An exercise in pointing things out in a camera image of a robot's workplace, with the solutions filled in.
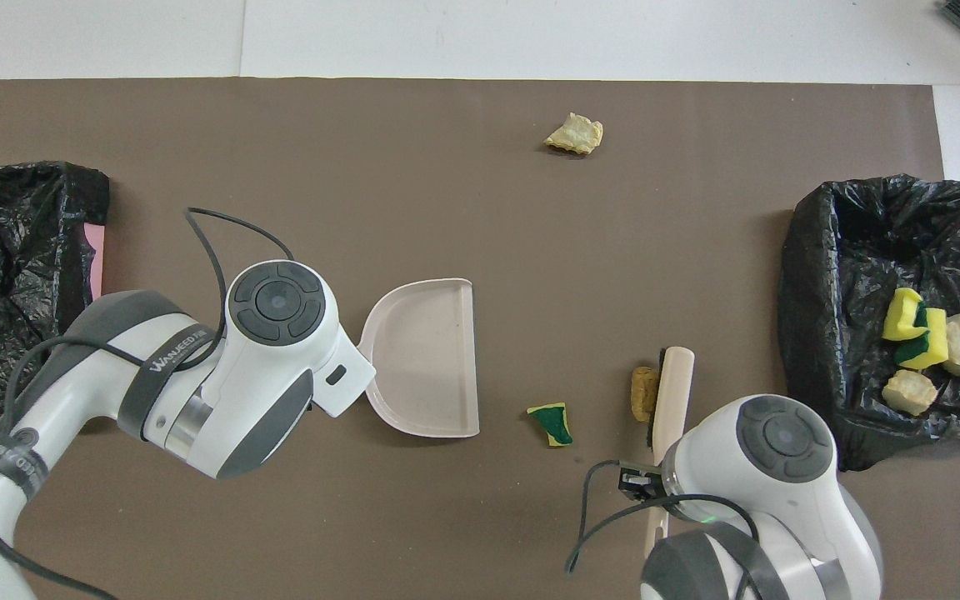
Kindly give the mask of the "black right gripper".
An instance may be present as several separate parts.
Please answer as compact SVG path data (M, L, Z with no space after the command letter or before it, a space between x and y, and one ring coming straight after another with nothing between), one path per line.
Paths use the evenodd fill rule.
M618 490L628 500L640 503L666 497L662 467L619 463Z

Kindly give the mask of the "brown fried nugget piece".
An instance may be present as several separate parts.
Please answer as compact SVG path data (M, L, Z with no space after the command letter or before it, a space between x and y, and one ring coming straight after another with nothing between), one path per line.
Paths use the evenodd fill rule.
M657 406L660 375L651 366L636 366L630 373L630 413L636 421L651 422Z

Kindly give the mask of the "beige hand brush black bristles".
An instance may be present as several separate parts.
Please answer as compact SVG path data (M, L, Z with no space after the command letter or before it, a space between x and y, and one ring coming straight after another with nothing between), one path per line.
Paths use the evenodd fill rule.
M685 433L696 354L685 347L667 347L662 354L657 396L650 422L652 464L658 467Z

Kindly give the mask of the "small green yellow sponge piece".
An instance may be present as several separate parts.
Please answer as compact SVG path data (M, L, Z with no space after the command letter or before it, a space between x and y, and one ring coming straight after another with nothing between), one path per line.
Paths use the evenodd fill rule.
M574 437L568 425L567 406L564 402L527 407L526 414L541 427L550 448L568 447L574 443Z

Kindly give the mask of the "beige plastic dustpan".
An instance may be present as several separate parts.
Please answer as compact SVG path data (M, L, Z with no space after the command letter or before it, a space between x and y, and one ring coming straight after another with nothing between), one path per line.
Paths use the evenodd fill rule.
M473 285L430 278L374 304L358 348L376 368L366 395L401 433L466 439L480 432Z

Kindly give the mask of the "black bag lined bin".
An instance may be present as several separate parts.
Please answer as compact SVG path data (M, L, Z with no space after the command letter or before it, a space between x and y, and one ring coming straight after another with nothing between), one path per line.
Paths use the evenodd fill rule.
M924 372L937 398L923 413L883 400L897 371L897 345L883 339L897 288L960 314L960 182L826 182L797 205L778 277L778 346L789 395L832 429L843 471L960 438L960 377L940 365Z

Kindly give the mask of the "pink bin with black bag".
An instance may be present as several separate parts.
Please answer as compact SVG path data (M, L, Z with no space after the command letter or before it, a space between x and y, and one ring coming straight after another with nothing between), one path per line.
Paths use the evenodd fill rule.
M0 166L0 407L16 361L65 332L95 298L110 181L65 161Z

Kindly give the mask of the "brown paper mat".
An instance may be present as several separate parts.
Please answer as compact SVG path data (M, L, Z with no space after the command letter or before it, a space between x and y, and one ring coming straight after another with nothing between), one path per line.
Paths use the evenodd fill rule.
M590 155L544 147L569 113ZM405 79L0 81L0 166L110 178L103 288L216 323L188 206L258 224L321 273L358 338L404 283L475 289L480 433L423 439L359 398L313 410L232 481L96 421L17 548L123 600L638 600L647 517L563 571L583 475L645 457L630 372L696 353L688 424L784 391L788 222L820 183L944 178L933 90ZM526 409L565 403L572 445Z

